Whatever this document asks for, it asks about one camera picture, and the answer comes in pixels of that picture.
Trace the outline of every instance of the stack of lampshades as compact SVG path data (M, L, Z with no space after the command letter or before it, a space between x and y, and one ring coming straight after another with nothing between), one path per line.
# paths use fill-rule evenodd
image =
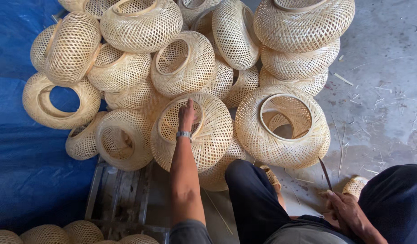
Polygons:
M39 72L23 104L38 123L71 130L72 158L100 153L125 171L154 158L169 170L178 111L189 98L198 117L192 151L207 190L227 189L225 169L245 150L288 168L326 154L330 133L313 96L352 21L353 0L263 0L255 16L239 0L59 1L71 12L33 42ZM76 112L52 105L54 86L77 93ZM108 113L98 112L103 96ZM291 135L278 135L282 126Z
M40 225L20 236L12 231L0 230L0 244L158 244L147 235L129 235L120 241L105 241L101 230L85 220L69 223L64 228Z

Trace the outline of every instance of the gray shirt sleeve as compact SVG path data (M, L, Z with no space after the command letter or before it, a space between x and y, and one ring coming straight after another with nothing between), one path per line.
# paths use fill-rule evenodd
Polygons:
M171 244L213 244L207 228L200 221L187 219L172 227Z

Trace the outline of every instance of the sandal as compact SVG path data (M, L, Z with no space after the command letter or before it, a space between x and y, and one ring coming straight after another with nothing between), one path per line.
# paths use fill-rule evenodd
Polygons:
M278 178L277 178L277 177L276 177L276 175L273 173L273 171L269 168L269 166L267 166L267 165L261 165L261 166L260 166L260 168L266 172L266 175L267 175L267 177L269 178L270 183L271 183L272 185L277 185L277 184L279 184L279 185L281 186L281 187L280 187L280 190L281 190L282 185L281 185L281 183L279 183Z
M359 198L362 189L368 183L368 180L362 176L353 177L349 182L346 183L342 193L350 193L353 196Z

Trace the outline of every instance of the hand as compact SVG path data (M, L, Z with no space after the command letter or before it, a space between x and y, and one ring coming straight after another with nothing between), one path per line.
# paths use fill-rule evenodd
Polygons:
M179 131L192 131L192 124L195 119L193 100L189 98L187 105L183 105L179 110Z
M350 236L353 232L365 243L387 243L353 197L330 190L326 197L326 207L331 210L332 219L338 220L344 235Z

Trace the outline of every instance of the concrete floor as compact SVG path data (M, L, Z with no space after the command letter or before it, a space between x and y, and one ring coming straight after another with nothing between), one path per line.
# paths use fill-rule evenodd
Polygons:
M253 11L259 4L243 2ZM368 179L375 175L366 169L381 172L397 164L417 164L417 0L357 0L353 23L341 37L341 55L343 62L337 59L330 66L327 84L315 97L331 132L330 149L323 160L337 191L354 175ZM348 85L334 73L354 85ZM282 180L281 192L289 215L321 215L324 204L317 192L328 187L326 180L322 184L319 164L303 170L271 168ZM152 192L166 196L168 173L162 169L156 172L153 180L162 184L155 183L157 187L152 187ZM213 242L238 243L228 191L208 194L233 232L228 234L202 191L207 229ZM162 216L169 215L170 211L165 210L168 199L161 198L166 202L150 198L148 209L155 210L148 212L147 222L157 219L159 211Z

